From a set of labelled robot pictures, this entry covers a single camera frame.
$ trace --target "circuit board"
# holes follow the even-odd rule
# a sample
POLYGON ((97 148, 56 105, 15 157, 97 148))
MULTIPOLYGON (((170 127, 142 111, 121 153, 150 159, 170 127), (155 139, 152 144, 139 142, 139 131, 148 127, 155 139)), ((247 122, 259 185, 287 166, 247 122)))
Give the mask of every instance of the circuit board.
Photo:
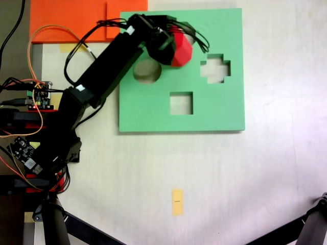
POLYGON ((11 144, 11 150, 14 156, 21 161, 29 170, 35 174, 39 174, 43 169, 39 164, 31 158, 35 149, 23 138, 17 137, 15 143, 11 144))
MULTIPOLYGON (((46 84, 43 85, 41 84, 40 86, 42 88, 50 89, 51 88, 51 83, 50 82, 45 82, 46 84)), ((33 97, 33 92, 32 91, 27 91, 27 96, 29 99, 32 99, 33 97)), ((50 93, 45 92, 45 91, 35 91, 34 92, 34 99, 37 107, 40 110, 53 110, 54 106, 51 105, 50 103, 50 93)), ((35 105, 29 105, 28 110, 34 111, 36 110, 35 105)))

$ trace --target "black circuit board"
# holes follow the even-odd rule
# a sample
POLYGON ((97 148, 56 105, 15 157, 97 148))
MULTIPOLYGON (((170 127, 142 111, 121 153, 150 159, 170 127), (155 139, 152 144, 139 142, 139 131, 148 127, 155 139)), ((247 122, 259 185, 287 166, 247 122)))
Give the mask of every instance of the black circuit board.
MULTIPOLYGON (((40 86, 42 88, 47 88, 47 89, 50 88, 48 83, 46 83, 45 85, 40 84, 40 86)), ((32 99, 32 92, 28 91, 27 96, 29 99, 32 99)), ((37 107, 39 108, 39 110, 53 110, 54 109, 54 106, 52 106, 50 103, 50 93, 45 92, 45 91, 35 91, 34 99, 35 99, 35 103, 36 103, 37 107)), ((29 105, 28 110, 34 111, 34 110, 36 110, 36 106, 29 105)))
POLYGON ((17 137, 15 144, 11 144, 11 150, 14 156, 25 164, 31 158, 35 149, 23 138, 17 137))

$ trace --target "square hole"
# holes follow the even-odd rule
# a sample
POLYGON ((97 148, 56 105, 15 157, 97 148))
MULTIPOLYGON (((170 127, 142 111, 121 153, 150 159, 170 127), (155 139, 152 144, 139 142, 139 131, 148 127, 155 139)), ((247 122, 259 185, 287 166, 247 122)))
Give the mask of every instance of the square hole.
POLYGON ((171 92, 170 93, 171 115, 193 115, 193 93, 171 92))

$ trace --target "green foam board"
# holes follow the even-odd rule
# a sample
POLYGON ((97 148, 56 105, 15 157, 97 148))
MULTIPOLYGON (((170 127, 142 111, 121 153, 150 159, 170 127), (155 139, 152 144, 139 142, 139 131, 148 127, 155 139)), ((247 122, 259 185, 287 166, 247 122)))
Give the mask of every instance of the green foam board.
MULTIPOLYGON (((209 54, 193 45, 192 60, 181 68, 163 66, 159 79, 140 83, 133 76, 137 62, 120 83, 120 132, 238 131, 245 129, 243 88, 242 10, 125 12, 171 15, 187 21, 210 42, 209 54), (200 76, 200 64, 210 56, 230 62, 230 76, 224 83, 210 84, 200 76), (171 115, 170 94, 191 93, 193 114, 171 115)), ((145 51, 138 59, 149 56, 145 51)))

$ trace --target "orange foam sheet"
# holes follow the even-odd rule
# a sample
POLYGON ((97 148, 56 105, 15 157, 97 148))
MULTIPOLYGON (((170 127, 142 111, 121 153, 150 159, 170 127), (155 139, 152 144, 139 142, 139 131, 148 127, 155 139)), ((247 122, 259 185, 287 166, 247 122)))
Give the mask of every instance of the orange foam sheet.
MULTIPOLYGON (((148 0, 31 0, 30 36, 41 26, 56 24, 83 37, 98 20, 119 18, 120 12, 147 9, 148 0)), ((118 32, 118 28, 99 28, 87 41, 111 41, 118 32)), ((33 40, 33 43, 68 42, 77 40, 69 32, 56 28, 40 31, 33 40)))

